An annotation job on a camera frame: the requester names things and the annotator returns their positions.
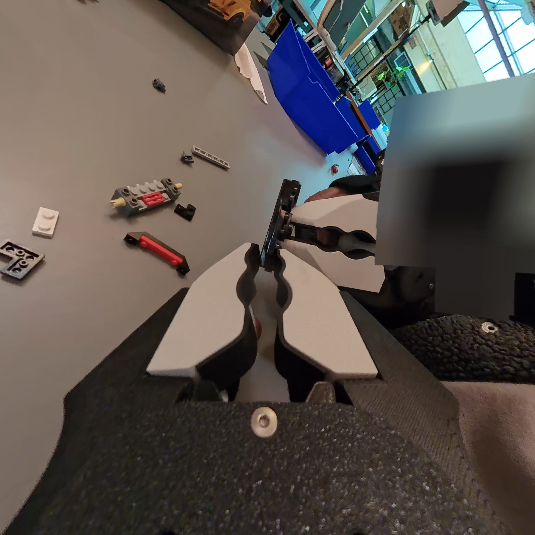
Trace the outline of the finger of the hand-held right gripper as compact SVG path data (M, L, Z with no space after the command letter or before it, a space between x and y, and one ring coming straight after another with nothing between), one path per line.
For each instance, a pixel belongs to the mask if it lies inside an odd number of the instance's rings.
M291 241L312 242L314 230L334 229L370 236L371 243L375 243L377 211L378 202L360 194L306 202L291 211Z
M385 280L384 267L372 256L352 259L341 251L327 252L295 240L293 254L340 287L378 293Z

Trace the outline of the red and black toy brick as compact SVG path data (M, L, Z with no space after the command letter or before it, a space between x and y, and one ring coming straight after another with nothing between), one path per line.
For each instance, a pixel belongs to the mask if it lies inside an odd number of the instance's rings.
M124 236L124 242L149 251L173 266L181 276L185 276L190 272L189 264L184 255L148 232L127 233Z

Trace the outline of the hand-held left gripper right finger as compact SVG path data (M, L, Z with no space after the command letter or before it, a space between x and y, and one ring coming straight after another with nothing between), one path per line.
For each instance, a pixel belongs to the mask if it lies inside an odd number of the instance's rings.
M275 260L280 310L274 362L289 395L308 395L322 381L379 378L338 287L287 250L277 251Z

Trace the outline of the toy car set box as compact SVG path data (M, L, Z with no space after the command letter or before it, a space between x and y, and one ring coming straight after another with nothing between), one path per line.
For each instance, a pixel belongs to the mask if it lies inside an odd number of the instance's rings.
M234 56L271 1L163 1L221 50Z

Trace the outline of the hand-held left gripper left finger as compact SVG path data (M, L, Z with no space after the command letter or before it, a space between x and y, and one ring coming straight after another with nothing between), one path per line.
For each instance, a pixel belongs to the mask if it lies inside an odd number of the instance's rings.
M152 377L210 381L237 391L257 358L260 324L252 311L258 244L245 243L190 286L147 366Z

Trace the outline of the white toy plate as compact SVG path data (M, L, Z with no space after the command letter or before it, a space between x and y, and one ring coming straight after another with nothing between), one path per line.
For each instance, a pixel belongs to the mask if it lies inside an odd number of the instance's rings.
M37 216L32 226L31 233L34 236L52 238L59 219L59 211L39 207Z

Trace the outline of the torn white paper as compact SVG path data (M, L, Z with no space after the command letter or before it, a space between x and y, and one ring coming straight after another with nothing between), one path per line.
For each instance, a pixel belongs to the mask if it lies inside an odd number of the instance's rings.
M268 101L266 99L262 80L246 44L243 44L238 52L234 55L234 61L240 74L249 80L255 94L264 104L267 105Z

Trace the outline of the grey long toy plate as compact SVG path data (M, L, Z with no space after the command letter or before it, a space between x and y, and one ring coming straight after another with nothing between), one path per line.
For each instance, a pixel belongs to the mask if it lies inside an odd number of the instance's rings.
M223 160L223 159L221 159L221 158L219 158L219 157L217 157L217 156L215 156L215 155L213 155L213 154L211 154L211 153L209 153L207 151L204 151L203 149L199 148L196 145L193 145L191 147L191 153L192 153L192 155L194 157L201 158L204 161L209 162L209 163L211 163L213 165L216 165L217 167L219 167L221 169L230 170L230 164L227 161L225 161L225 160Z

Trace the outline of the black toy car chassis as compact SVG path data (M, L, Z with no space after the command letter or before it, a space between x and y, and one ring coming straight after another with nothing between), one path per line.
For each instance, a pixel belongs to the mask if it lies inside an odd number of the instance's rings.
M291 211L297 204L300 190L301 184L297 180L284 179L281 184L261 250L261 266L267 272L272 272L274 269L275 256L280 243L291 236L293 230Z

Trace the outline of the grey axle toy brick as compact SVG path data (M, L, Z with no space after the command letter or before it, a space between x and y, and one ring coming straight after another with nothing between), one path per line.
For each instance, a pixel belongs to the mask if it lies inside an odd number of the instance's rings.
M133 217L164 205L175 203L183 185L167 177L143 184L117 188L110 199L111 207L123 217Z

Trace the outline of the person's right hand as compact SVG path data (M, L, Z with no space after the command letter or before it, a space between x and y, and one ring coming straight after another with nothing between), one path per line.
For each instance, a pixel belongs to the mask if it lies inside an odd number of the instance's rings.
M330 198L337 198L337 197L343 197L343 196L349 196L349 195L356 195L356 194L362 194L365 193L365 189L363 188L349 188L345 186L331 186L329 188L326 188L322 191L319 191L310 197L308 197L304 202L309 203L313 201L318 200L326 200Z

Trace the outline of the large window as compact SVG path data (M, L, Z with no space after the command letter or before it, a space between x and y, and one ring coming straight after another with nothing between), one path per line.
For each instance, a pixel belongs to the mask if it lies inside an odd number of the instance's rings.
M479 1L457 16L487 82L534 73L534 1Z

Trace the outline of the grey desk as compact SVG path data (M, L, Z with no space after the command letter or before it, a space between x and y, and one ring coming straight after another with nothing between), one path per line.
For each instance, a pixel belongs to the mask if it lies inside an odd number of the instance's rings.
M299 202L350 166L297 128L258 66L268 104L234 59L159 1L1 1L1 240L45 255L1 277L1 529L57 445L64 396L180 288L245 242L262 244L284 178ZM155 78L166 93L153 86ZM193 145L230 164L194 157ZM117 188L171 178L173 204L133 217ZM175 214L192 204L191 222ZM34 236L39 207L59 211ZM181 276L124 242L148 232Z

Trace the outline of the person's grey clothing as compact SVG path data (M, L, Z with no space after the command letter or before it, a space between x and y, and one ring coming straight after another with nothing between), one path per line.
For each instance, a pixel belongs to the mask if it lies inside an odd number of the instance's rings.
M471 466L513 534L534 534L534 385L443 382Z

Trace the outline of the large black corner toy plate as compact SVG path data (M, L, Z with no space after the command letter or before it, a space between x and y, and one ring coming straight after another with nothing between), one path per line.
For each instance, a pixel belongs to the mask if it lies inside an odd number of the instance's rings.
M22 281L35 270L44 258L45 255L35 249L10 239L3 239L1 240L1 260L4 261L4 265L1 267L1 277Z

